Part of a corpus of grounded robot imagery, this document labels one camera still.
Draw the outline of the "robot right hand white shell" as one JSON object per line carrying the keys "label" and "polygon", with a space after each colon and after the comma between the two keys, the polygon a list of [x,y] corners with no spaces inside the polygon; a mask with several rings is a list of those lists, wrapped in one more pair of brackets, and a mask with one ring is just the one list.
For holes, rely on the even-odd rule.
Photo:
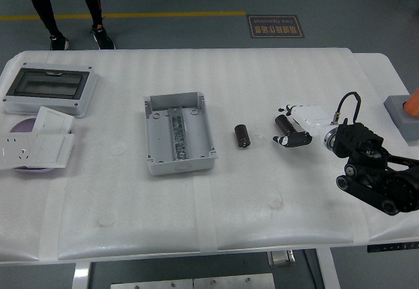
{"label": "robot right hand white shell", "polygon": [[318,138],[327,149],[332,149],[337,127],[331,124],[332,115],[321,106],[286,106],[280,112],[284,114],[279,114],[274,122],[282,136],[274,136],[274,142],[290,148],[308,145]]}

